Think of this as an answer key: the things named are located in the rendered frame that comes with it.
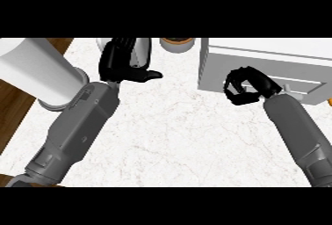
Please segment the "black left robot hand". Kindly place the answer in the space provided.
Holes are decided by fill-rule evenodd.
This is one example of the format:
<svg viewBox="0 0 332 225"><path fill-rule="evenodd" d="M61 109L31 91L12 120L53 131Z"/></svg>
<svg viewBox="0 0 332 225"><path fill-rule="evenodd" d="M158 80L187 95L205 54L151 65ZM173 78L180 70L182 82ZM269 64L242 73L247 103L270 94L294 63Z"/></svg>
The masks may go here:
<svg viewBox="0 0 332 225"><path fill-rule="evenodd" d="M162 78L158 71L146 68L133 68L130 65L136 38L112 38L102 50L99 62L100 79L105 82L120 83L123 80L145 83Z"/></svg>

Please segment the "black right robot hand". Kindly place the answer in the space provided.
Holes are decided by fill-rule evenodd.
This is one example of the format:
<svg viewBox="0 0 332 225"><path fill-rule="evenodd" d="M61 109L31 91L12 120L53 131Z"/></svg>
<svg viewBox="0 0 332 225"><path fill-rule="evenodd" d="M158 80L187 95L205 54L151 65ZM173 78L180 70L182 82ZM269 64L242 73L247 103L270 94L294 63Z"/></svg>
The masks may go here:
<svg viewBox="0 0 332 225"><path fill-rule="evenodd" d="M242 82L248 81L255 92L248 92ZM270 98L282 91L282 87L273 79L254 67L239 67L226 77L223 86L227 99L235 105L247 105L260 101L260 96Z"/></svg>

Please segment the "white drawer cabinet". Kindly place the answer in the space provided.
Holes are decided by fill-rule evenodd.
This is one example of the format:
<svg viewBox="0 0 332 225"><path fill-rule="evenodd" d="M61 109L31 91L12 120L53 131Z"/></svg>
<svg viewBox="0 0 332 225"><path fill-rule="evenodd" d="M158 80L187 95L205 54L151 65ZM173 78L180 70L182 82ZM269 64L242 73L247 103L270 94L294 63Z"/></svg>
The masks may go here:
<svg viewBox="0 0 332 225"><path fill-rule="evenodd" d="M210 53L332 67L332 38L204 38L198 84L201 61ZM303 102L304 95L294 93L288 84L282 87Z"/></svg>

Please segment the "white pot with orange rim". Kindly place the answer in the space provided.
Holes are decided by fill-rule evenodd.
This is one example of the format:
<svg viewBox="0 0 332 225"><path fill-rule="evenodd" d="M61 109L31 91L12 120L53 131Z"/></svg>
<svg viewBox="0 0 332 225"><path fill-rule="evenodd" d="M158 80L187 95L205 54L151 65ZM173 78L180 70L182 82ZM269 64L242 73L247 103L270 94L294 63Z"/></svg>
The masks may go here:
<svg viewBox="0 0 332 225"><path fill-rule="evenodd" d="M174 41L167 38L161 38L159 44L167 52L182 54L193 47L195 39L187 38L186 40Z"/></svg>

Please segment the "white paper towel roll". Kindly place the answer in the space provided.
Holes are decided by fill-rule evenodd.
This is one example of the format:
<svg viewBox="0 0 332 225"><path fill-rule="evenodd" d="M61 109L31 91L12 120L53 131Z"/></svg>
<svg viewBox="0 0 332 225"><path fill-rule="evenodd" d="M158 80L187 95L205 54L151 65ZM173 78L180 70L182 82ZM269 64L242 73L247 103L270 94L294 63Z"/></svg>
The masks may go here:
<svg viewBox="0 0 332 225"><path fill-rule="evenodd" d="M37 98L53 112L62 111L90 82L46 38L0 38L0 79Z"/></svg>

